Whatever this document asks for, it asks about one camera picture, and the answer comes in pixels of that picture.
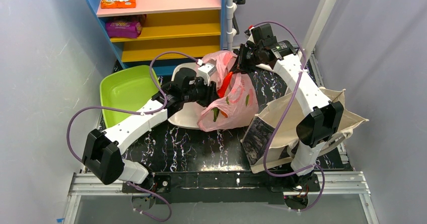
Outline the red toy chili pepper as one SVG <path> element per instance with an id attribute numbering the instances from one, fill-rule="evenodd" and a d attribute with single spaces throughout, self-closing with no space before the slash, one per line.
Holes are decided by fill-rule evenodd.
<path id="1" fill-rule="evenodd" d="M 230 84 L 230 82 L 231 82 L 232 75 L 233 75 L 233 72 L 232 72 L 232 71 L 231 71 L 231 72 L 229 72 L 229 73 L 225 76 L 225 78 L 224 78 L 224 80 L 223 80 L 223 84 L 222 84 L 222 86 L 220 87 L 220 89 L 219 89 L 219 90 L 217 90 L 217 94 L 218 94 L 218 96 L 219 96 L 220 98 L 223 98 L 223 97 L 225 96 L 225 93 L 226 93 L 226 91 L 227 91 L 227 89 L 228 89 L 228 86 L 229 86 L 229 84 Z"/>

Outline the pink plastic grocery bag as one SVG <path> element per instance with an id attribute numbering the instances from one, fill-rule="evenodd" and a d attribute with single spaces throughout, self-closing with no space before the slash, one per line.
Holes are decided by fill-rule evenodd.
<path id="1" fill-rule="evenodd" d="M 221 50 L 207 54 L 201 59 L 204 63 L 216 66 L 217 72 L 213 75 L 213 81 L 217 84 L 217 90 L 222 86 L 236 58 L 236 54 Z M 202 111 L 197 125 L 205 132 L 245 127 L 251 123 L 258 110 L 251 77 L 248 74 L 234 73 L 225 96 L 215 100 Z"/>

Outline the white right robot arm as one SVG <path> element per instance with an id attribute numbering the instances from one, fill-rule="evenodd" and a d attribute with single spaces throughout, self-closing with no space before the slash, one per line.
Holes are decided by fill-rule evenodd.
<path id="1" fill-rule="evenodd" d="M 233 69 L 249 73 L 257 65 L 268 65 L 292 89 L 291 99 L 278 125 L 283 122 L 294 100 L 298 101 L 304 118 L 296 126 L 298 145 L 291 161 L 292 172 L 283 176 L 302 177 L 317 167 L 316 159 L 322 147 L 337 132 L 344 107 L 322 93 L 305 71 L 306 55 L 302 47 L 294 48 L 287 40 L 278 41 L 271 24 L 259 23 L 245 31 L 248 39 L 240 45 Z"/>

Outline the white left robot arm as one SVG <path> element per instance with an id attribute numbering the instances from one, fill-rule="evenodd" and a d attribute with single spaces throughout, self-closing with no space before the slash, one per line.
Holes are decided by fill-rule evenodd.
<path id="1" fill-rule="evenodd" d="M 120 123 L 87 137 L 83 164 L 105 185 L 116 180 L 141 184 L 151 171 L 138 162 L 122 158 L 124 152 L 142 135 L 165 122 L 189 102 L 207 107 L 217 100 L 217 85 L 211 77 L 217 72 L 207 63 L 197 70 L 181 67 L 170 82 L 161 86 L 138 111 Z"/>

